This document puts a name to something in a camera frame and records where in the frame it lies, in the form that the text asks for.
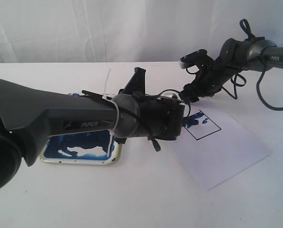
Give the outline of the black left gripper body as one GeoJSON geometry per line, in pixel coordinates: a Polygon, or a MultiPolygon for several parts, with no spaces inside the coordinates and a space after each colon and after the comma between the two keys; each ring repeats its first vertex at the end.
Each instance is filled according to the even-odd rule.
{"type": "Polygon", "coordinates": [[[138,104],[139,117],[149,127],[154,138],[176,140],[181,133],[185,110],[181,100],[162,97],[138,104]]]}

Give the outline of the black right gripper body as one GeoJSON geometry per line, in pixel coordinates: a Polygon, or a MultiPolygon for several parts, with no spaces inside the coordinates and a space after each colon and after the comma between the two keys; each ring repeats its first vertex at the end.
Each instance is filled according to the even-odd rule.
{"type": "Polygon", "coordinates": [[[236,68],[223,65],[219,57],[213,60],[208,56],[206,60],[206,63],[197,66],[199,71],[191,82],[197,96],[200,92],[220,92],[223,84],[236,74],[236,68]]]}

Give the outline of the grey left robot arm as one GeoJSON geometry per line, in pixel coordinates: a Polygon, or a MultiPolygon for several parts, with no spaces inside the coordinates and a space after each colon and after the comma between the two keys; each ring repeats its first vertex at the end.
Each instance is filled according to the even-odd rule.
{"type": "Polygon", "coordinates": [[[116,142],[146,137],[156,151],[159,140],[181,133],[185,106],[180,99],[145,93],[139,67],[113,98],[83,91],[81,96],[37,90],[0,79],[0,188],[22,161],[35,163],[52,136],[110,131],[116,142]]]}

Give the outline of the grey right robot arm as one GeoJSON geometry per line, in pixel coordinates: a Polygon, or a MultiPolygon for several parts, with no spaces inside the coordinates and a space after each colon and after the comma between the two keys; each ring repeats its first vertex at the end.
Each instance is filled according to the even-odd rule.
{"type": "Polygon", "coordinates": [[[180,67],[197,66],[195,79],[180,92],[185,102],[197,102],[200,97],[212,97],[222,90],[225,82],[241,71],[267,71],[283,69],[283,47],[278,47],[263,38],[238,41],[228,39],[216,60],[207,55],[205,49],[197,50],[180,58],[180,67]]]}

